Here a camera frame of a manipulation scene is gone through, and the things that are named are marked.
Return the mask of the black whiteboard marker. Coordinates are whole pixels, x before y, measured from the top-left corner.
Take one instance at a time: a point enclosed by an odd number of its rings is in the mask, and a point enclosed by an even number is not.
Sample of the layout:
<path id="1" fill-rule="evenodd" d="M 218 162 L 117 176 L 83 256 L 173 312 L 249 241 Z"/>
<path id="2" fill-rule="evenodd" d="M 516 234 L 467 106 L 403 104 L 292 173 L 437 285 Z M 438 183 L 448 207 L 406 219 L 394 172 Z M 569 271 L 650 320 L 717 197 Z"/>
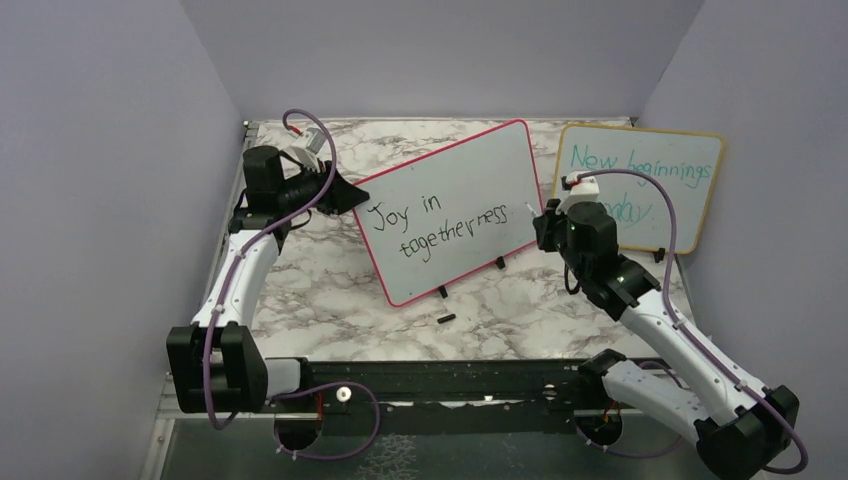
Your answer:
<path id="1" fill-rule="evenodd" d="M 530 212 L 531 216 L 532 216 L 534 219 L 535 219 L 535 218 L 538 218 L 539 214 L 536 212 L 536 210 L 535 210 L 535 209 L 534 209 L 534 208 L 533 208 L 533 207 L 532 207 L 532 206 L 531 206 L 528 202 L 525 202 L 525 206 L 526 206 L 526 208 L 529 210 L 529 212 Z"/>

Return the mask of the red framed whiteboard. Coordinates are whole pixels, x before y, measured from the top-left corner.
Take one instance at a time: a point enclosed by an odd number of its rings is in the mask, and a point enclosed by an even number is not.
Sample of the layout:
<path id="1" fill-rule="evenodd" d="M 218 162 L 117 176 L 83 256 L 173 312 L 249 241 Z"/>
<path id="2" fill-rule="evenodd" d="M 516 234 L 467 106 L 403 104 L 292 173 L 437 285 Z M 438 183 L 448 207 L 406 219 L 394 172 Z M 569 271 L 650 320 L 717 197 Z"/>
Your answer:
<path id="1" fill-rule="evenodd" d="M 357 182 L 354 217 L 388 303 L 401 307 L 536 241 L 540 185 L 515 119 Z"/>

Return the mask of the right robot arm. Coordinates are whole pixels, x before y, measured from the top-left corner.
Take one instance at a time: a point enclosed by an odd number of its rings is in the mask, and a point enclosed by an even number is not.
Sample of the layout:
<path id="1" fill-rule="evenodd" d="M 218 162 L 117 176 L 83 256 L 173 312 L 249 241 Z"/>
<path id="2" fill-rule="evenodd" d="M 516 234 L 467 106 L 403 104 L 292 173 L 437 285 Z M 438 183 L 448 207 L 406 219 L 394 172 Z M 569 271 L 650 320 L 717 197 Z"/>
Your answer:
<path id="1" fill-rule="evenodd" d="M 790 445 L 800 454 L 783 475 L 803 471 L 809 453 L 795 425 L 800 401 L 786 386 L 771 388 L 732 361 L 673 304 L 665 281 L 619 251 L 617 227 L 595 201 L 548 201 L 532 221 L 537 245 L 558 253 L 566 275 L 598 309 L 646 341 L 683 380 L 678 386 L 609 350 L 583 365 L 579 398 L 637 408 L 693 445 L 721 479 L 774 472 L 771 461 Z"/>

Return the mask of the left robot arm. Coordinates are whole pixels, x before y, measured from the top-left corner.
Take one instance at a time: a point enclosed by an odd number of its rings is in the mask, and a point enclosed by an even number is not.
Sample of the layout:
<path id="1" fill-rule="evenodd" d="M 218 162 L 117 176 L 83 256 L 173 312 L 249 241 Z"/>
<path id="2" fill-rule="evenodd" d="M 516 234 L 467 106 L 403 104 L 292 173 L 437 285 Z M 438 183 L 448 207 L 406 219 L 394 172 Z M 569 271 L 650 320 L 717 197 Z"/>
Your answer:
<path id="1" fill-rule="evenodd" d="M 319 391 L 305 359 L 265 359 L 251 333 L 261 290 L 297 227 L 294 219 L 313 211 L 342 215 L 369 198 L 339 174 L 336 154 L 301 164 L 314 154 L 309 147 L 244 152 L 247 203 L 236 206 L 230 219 L 221 269 L 190 323 L 172 328 L 166 338 L 179 408 L 206 414 L 216 430 L 240 413 L 261 412 L 268 401 L 302 410 Z M 286 177 L 284 160 L 301 164 L 299 172 Z"/>

